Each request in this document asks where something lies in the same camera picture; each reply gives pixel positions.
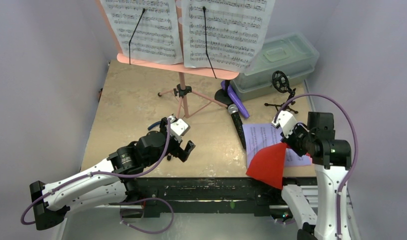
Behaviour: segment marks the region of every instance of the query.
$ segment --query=black metal frame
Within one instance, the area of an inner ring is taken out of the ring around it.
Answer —
[[[316,186],[315,177],[283,178],[283,185]],[[253,214],[256,217],[282,218],[288,209],[271,209],[286,206],[280,189],[248,177],[139,177],[131,185],[132,194],[126,202],[157,197],[166,200],[175,213]],[[147,201],[145,218],[157,218],[170,210],[162,202]],[[125,217],[137,218],[134,214]]]

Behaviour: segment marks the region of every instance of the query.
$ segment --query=red fabric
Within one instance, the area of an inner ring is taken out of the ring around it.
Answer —
[[[286,143],[278,143],[259,150],[246,171],[246,175],[276,189],[283,189]]]

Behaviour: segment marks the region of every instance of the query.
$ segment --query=white wall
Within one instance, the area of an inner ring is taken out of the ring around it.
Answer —
[[[80,169],[105,70],[77,0],[0,1],[0,240],[51,238],[20,223],[29,184]]]
[[[342,103],[357,130],[349,190],[362,239],[407,239],[407,0],[340,1],[315,48],[310,92]],[[351,139],[339,111],[313,100]]]
[[[340,0],[276,0],[266,38],[301,31],[315,44]],[[117,48],[95,1],[80,0],[81,10],[107,59]]]

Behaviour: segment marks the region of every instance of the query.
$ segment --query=container lid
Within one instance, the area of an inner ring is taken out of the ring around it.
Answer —
[[[282,67],[298,61],[305,61],[315,56],[318,58],[318,55],[318,51],[301,33],[288,33],[266,39],[261,52],[253,62],[254,68],[243,74],[249,76],[271,69],[281,70]]]

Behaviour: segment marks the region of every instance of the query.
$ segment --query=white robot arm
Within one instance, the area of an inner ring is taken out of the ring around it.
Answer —
[[[339,184],[351,167],[351,146],[345,140],[335,139],[331,113],[309,112],[308,126],[298,123],[288,111],[281,111],[271,124],[282,129],[282,142],[299,156],[312,157],[318,184],[318,215],[305,199],[297,185],[283,187],[281,196],[287,203],[300,228],[299,240],[350,240],[348,229],[346,192],[338,192]],[[337,212],[337,197],[341,212]],[[341,219],[341,235],[337,234],[337,218]]]
[[[182,149],[180,144],[189,129],[190,126],[182,119],[165,117],[161,120],[159,131],[148,132],[138,141],[119,148],[80,173],[48,184],[33,182],[30,194],[35,222],[24,221],[28,209],[23,213],[21,222],[35,223],[37,230],[45,230],[84,209],[120,203],[127,198],[137,200],[139,196],[136,196],[134,178],[146,174],[143,172],[145,167],[159,164],[168,154],[182,162],[188,159],[195,145],[188,141]]]

